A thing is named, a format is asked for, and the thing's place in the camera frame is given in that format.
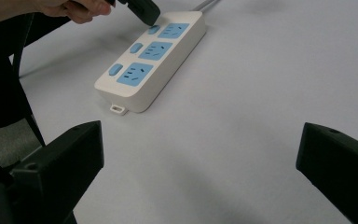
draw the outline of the white table surface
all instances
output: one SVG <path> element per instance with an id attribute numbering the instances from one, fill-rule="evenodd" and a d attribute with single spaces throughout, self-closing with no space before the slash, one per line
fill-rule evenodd
<path id="1" fill-rule="evenodd" d="M 155 0 L 162 13 L 201 1 Z M 103 125 L 79 224 L 350 223 L 296 169 L 305 122 L 358 140 L 358 0 L 227 0 L 156 101 L 118 116 L 97 78 L 143 33 L 124 6 L 29 46 L 21 83 L 47 143 Z"/>

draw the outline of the hand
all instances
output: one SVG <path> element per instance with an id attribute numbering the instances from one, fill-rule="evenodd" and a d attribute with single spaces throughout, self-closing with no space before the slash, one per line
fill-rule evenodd
<path id="1" fill-rule="evenodd" d="M 34 6 L 47 16 L 67 16 L 79 24 L 92 21 L 94 16 L 108 15 L 111 11 L 111 5 L 105 0 L 34 0 Z"/>

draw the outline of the white cable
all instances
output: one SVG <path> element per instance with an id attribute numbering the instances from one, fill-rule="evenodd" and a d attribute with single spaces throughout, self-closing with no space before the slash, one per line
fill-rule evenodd
<path id="1" fill-rule="evenodd" d="M 199 4 L 197 7 L 191 9 L 191 11 L 201 11 L 203 8 L 207 7 L 208 5 L 210 5 L 214 1 L 218 1 L 218 0 L 205 0 L 204 2 Z"/>

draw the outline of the white power strip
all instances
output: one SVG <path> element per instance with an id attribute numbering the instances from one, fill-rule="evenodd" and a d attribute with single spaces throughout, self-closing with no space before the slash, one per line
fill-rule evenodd
<path id="1" fill-rule="evenodd" d="M 95 89 L 124 115 L 145 111 L 206 33 L 200 11 L 158 18 L 95 82 Z"/>

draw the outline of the outlet slot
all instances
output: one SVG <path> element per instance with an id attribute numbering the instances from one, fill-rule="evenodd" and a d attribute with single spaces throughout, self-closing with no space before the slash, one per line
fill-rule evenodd
<path id="1" fill-rule="evenodd" d="M 139 55 L 139 58 L 158 61 L 170 49 L 172 43 L 167 42 L 152 42 L 145 50 Z"/>
<path id="2" fill-rule="evenodd" d="M 130 67 L 118 78 L 117 82 L 136 87 L 152 70 L 153 65 L 145 63 L 132 63 Z"/>
<path id="3" fill-rule="evenodd" d="M 168 26 L 159 34 L 158 38 L 176 39 L 187 29 L 189 23 L 170 23 Z"/>

